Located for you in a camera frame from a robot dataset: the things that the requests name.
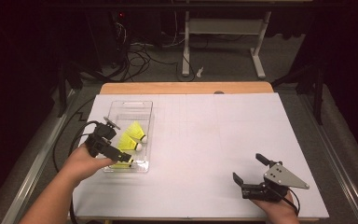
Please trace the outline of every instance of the white table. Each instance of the white table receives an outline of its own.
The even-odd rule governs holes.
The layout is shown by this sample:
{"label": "white table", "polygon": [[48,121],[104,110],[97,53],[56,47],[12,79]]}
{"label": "white table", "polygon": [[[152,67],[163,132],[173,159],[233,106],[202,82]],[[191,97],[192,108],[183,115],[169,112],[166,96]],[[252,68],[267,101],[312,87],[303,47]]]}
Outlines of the white table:
{"label": "white table", "polygon": [[[302,220],[328,217],[277,93],[100,94],[89,120],[103,122],[112,101],[153,101],[147,173],[97,172],[74,192],[77,217],[156,220],[262,220],[232,179],[259,184],[261,153],[310,185],[293,189]],[[85,130],[92,132],[93,127]]]}

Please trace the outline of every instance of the wire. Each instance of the wire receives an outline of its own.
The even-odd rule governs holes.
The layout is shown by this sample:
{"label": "wire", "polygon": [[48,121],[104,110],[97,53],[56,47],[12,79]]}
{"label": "wire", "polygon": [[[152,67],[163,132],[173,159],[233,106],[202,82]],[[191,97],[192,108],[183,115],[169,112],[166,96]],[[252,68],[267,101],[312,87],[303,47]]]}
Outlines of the wire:
{"label": "wire", "polygon": [[71,155],[72,151],[74,150],[75,143],[76,143],[76,141],[78,140],[78,138],[81,136],[81,135],[80,135],[81,132],[83,132],[83,130],[84,130],[87,126],[89,126],[89,125],[91,125],[91,124],[96,124],[96,125],[98,125],[98,124],[100,124],[100,122],[97,122],[97,121],[95,121],[95,120],[89,121],[89,122],[83,124],[83,125],[81,126],[81,128],[79,128],[79,129],[77,130],[77,133],[75,134],[75,137],[74,137],[74,139],[72,140],[71,146],[69,147],[68,157]]}
{"label": "wire", "polygon": [[291,189],[289,189],[289,190],[290,190],[290,192],[292,192],[293,195],[295,195],[295,197],[296,197],[297,204],[298,204],[298,206],[297,206],[297,215],[298,215],[298,214],[300,213],[300,200],[298,199],[298,197],[297,197],[297,195],[295,194],[294,191],[292,191]]}
{"label": "wire", "polygon": [[180,44],[182,44],[185,41],[185,39],[183,38],[181,41],[174,43],[174,44],[170,44],[170,45],[163,45],[163,48],[169,48],[169,47],[174,47],[174,46],[178,46]]}
{"label": "wire", "polygon": [[127,39],[127,30],[121,23],[116,22],[116,24],[120,27],[120,31],[118,33],[118,36],[120,36],[120,34],[121,34],[121,29],[124,30],[124,36],[123,36],[123,44],[124,44],[126,42],[126,39]]}
{"label": "wire", "polygon": [[[165,63],[159,60],[154,59],[148,52],[147,52],[147,45],[143,44],[143,45],[138,45],[138,46],[142,46],[141,49],[138,49],[136,51],[130,51],[129,50],[129,54],[134,54],[136,55],[135,57],[132,57],[130,59],[130,65],[133,67],[139,67],[139,69],[134,73],[134,74],[130,74],[129,73],[129,77],[126,77],[124,79],[124,81],[127,81],[129,79],[131,79],[132,81],[134,77],[142,74],[144,71],[146,71],[151,62],[155,62],[155,63],[161,63],[161,64],[167,64],[167,65],[174,65],[175,66],[175,75],[177,76],[177,71],[178,71],[178,62],[174,62],[174,63]],[[136,64],[134,63],[135,60],[140,59],[143,63],[140,64]]]}
{"label": "wire", "polygon": [[86,104],[88,104],[89,102],[91,102],[92,100],[95,99],[95,96],[92,97],[91,99],[89,99],[88,101],[86,101],[83,105],[81,105],[76,111],[75,113],[68,119],[68,121],[66,122],[66,124],[62,127],[62,129],[60,130],[60,133],[57,137],[56,142],[54,143],[54,147],[53,147],[53,151],[52,151],[52,159],[53,159],[53,164],[54,164],[54,168],[56,170],[56,172],[58,173],[60,171],[60,169],[58,168],[57,162],[56,162],[56,158],[55,158],[55,153],[56,153],[56,148],[57,148],[57,144],[62,136],[63,131],[66,129],[66,127],[68,126],[68,124],[70,123],[70,121],[74,118],[75,115],[80,114],[80,119],[81,121],[83,121],[83,119],[81,119],[83,113],[79,113],[80,109],[82,109]]}
{"label": "wire", "polygon": [[[138,51],[129,51],[131,53],[134,53],[134,54],[137,54],[140,58],[144,58],[145,60],[145,64],[147,64],[147,67],[146,69],[148,68],[149,64],[150,64],[150,61],[153,61],[153,62],[156,62],[156,63],[161,63],[161,64],[167,64],[167,65],[174,65],[175,66],[175,76],[176,78],[181,81],[181,82],[191,82],[195,79],[196,77],[196,74],[194,73],[194,69],[193,67],[191,66],[190,62],[185,58],[185,56],[183,56],[183,58],[185,59],[185,61],[189,64],[190,68],[191,68],[191,73],[192,73],[192,78],[190,80],[184,80],[182,78],[180,78],[178,76],[178,66],[179,66],[179,63],[178,62],[175,62],[175,63],[165,63],[165,62],[162,62],[162,61],[159,61],[159,60],[156,60],[154,59],[152,56],[150,56],[150,54],[147,52],[147,47],[148,46],[147,44],[143,44],[141,45],[140,43],[138,43],[138,46],[142,46],[141,49],[139,49]],[[142,70],[143,67],[141,67],[141,69],[138,70],[138,72],[134,75],[130,75],[130,77],[126,78],[125,80],[128,80],[128,79],[131,79],[133,81],[133,77],[135,76],[138,76],[139,74],[143,73],[146,69]]]}
{"label": "wire", "polygon": [[277,192],[275,189],[272,189],[270,186],[266,186],[267,189],[271,190],[274,194],[276,194],[278,197],[280,197],[282,200],[284,200],[286,203],[288,203],[290,206],[292,206],[295,209],[295,213],[296,216],[298,216],[298,213],[300,212],[299,209],[299,205],[300,205],[300,201],[298,200],[297,196],[295,195],[295,193],[293,192],[293,194],[295,195],[297,202],[298,202],[298,208],[289,200],[287,200],[284,196],[282,196],[279,192]]}

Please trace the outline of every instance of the yellow object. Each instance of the yellow object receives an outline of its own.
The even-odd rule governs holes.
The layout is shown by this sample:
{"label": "yellow object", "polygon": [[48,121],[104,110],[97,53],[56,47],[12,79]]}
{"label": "yellow object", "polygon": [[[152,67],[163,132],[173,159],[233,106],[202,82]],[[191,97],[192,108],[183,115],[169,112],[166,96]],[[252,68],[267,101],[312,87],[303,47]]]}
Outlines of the yellow object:
{"label": "yellow object", "polygon": [[134,121],[126,130],[126,133],[130,137],[137,139],[142,143],[147,142],[147,136],[145,135],[144,130],[142,129],[141,124],[138,121]]}
{"label": "yellow object", "polygon": [[141,150],[141,144],[135,142],[128,134],[123,133],[118,141],[117,148],[120,150]]}
{"label": "yellow object", "polygon": [[131,168],[132,167],[132,162],[133,160],[131,161],[119,161],[113,165],[110,165],[109,168],[111,169],[125,169],[125,168]]}

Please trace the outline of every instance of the clear plastic tray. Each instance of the clear plastic tray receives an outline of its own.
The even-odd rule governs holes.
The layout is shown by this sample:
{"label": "clear plastic tray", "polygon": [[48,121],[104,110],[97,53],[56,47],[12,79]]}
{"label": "clear plastic tray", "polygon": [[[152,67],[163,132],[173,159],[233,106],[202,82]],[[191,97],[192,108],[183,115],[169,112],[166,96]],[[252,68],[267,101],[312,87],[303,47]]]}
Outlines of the clear plastic tray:
{"label": "clear plastic tray", "polygon": [[151,130],[152,130],[152,109],[151,101],[114,101],[110,107],[108,118],[112,120],[120,130],[116,129],[117,135],[111,140],[113,147],[118,147],[119,141],[124,133],[128,132],[131,125],[137,122],[145,134],[147,140],[132,137],[138,145],[142,146],[139,150],[122,150],[132,155],[132,162],[118,162],[113,166],[104,167],[105,172],[147,172],[149,169]]}

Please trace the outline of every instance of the black cable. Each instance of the black cable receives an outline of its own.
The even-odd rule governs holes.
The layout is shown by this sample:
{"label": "black cable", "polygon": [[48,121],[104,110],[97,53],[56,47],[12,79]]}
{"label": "black cable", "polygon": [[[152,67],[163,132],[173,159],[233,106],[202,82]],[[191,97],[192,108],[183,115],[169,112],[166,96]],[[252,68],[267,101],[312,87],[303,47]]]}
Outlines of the black cable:
{"label": "black cable", "polygon": [[128,61],[126,60],[126,58],[124,58],[123,62],[120,64],[120,67],[118,68],[118,70],[111,73],[110,75],[107,75],[107,77],[116,77],[116,76],[120,75],[127,69],[127,66],[129,66]]}
{"label": "black cable", "polygon": [[95,120],[89,121],[89,122],[83,124],[83,125],[77,130],[77,133],[75,134],[75,137],[74,137],[74,139],[72,140],[71,146],[69,147],[68,157],[71,155],[72,150],[74,149],[74,146],[75,146],[75,143],[76,143],[77,139],[79,138],[79,136],[81,136],[81,132],[83,132],[83,130],[84,130],[87,126],[89,126],[89,125],[91,125],[91,124],[96,124],[96,125],[98,125],[98,124],[100,124],[100,122],[95,121]]}
{"label": "black cable", "polygon": [[146,48],[145,48],[145,54],[146,54],[147,57],[149,57],[149,59],[150,59],[151,61],[153,61],[153,62],[161,63],[161,64],[167,64],[167,65],[175,65],[175,75],[177,76],[177,74],[178,74],[178,64],[179,64],[178,62],[176,62],[176,63],[164,63],[164,62],[158,61],[158,60],[152,58],[152,57],[147,53]]}
{"label": "black cable", "polygon": [[282,196],[279,192],[277,192],[275,189],[272,189],[271,187],[269,186],[266,186],[267,189],[271,190],[271,192],[273,192],[274,194],[276,194],[278,197],[280,197],[282,200],[284,200],[286,203],[288,203],[290,206],[292,206],[294,209],[295,209],[295,213],[296,213],[296,216],[298,217],[298,213],[300,212],[299,211],[299,208],[297,208],[292,202],[290,202],[289,200],[287,200],[284,196]]}
{"label": "black cable", "polygon": [[293,195],[295,195],[295,197],[296,197],[297,204],[298,204],[298,206],[297,206],[297,215],[298,215],[298,214],[300,213],[300,200],[298,199],[298,197],[297,197],[297,195],[295,194],[294,191],[292,191],[291,189],[289,189],[289,190],[290,190],[290,192],[292,192]]}
{"label": "black cable", "polygon": [[124,60],[123,60],[124,65],[122,66],[122,68],[119,71],[117,71],[116,73],[112,73],[111,75],[107,76],[108,78],[111,78],[111,77],[117,77],[118,75],[121,74],[121,77],[118,80],[110,79],[111,80],[110,82],[123,82],[123,79],[127,75],[127,72],[129,70],[129,67],[130,67],[130,63],[129,63],[129,59],[128,59],[127,54],[128,53],[126,53],[126,55],[124,56]]}
{"label": "black cable", "polygon": [[130,59],[129,59],[129,55],[128,52],[126,54],[126,61],[127,61],[127,67],[126,67],[126,72],[123,74],[123,77],[121,77],[121,82],[124,82],[126,75],[130,72]]}
{"label": "black cable", "polygon": [[138,50],[135,50],[134,52],[142,52],[143,50],[145,50],[145,48],[146,48],[146,43],[133,43],[133,44],[131,44],[131,46],[132,47],[141,47],[140,49],[138,49]]}
{"label": "black cable", "polygon": [[[141,75],[144,71],[146,71],[146,70],[149,68],[149,65],[150,65],[150,63],[149,63],[149,62],[150,62],[150,59],[146,59],[146,57],[142,56],[141,53],[139,53],[139,52],[134,52],[134,51],[129,51],[129,53],[133,53],[133,54],[138,55],[138,57],[133,57],[133,58],[130,59],[130,64],[131,64],[132,66],[134,66],[134,67],[140,67],[140,68],[138,69],[138,71],[137,71],[135,74],[132,74],[132,75],[131,75],[130,72],[129,72],[128,74],[130,74],[130,76],[127,77],[127,78],[125,78],[124,81],[127,81],[128,79],[131,79],[131,80],[133,81],[133,79],[132,79],[133,77],[136,77],[136,76],[138,76],[138,75]],[[136,64],[131,63],[132,60],[139,59],[139,58],[144,61],[143,64],[141,64],[141,65],[136,65]]]}
{"label": "black cable", "polygon": [[53,159],[53,163],[54,163],[54,168],[55,168],[55,170],[56,170],[57,173],[60,171],[60,169],[58,168],[56,159],[55,159],[55,151],[56,151],[56,147],[57,147],[58,141],[60,140],[63,131],[66,129],[66,127],[68,126],[68,124],[69,124],[69,122],[72,120],[72,118],[73,118],[75,115],[77,115],[77,114],[81,114],[81,115],[82,115],[82,113],[79,113],[80,109],[82,109],[83,106],[85,106],[86,104],[88,104],[89,102],[91,102],[91,101],[94,100],[94,99],[95,99],[95,96],[92,97],[91,99],[89,99],[88,101],[86,101],[83,105],[81,105],[81,106],[75,111],[75,113],[68,119],[68,121],[66,121],[66,124],[65,124],[65,125],[62,127],[62,129],[60,130],[60,133],[58,134],[57,140],[56,140],[56,142],[54,143],[53,151],[52,151],[52,159]]}

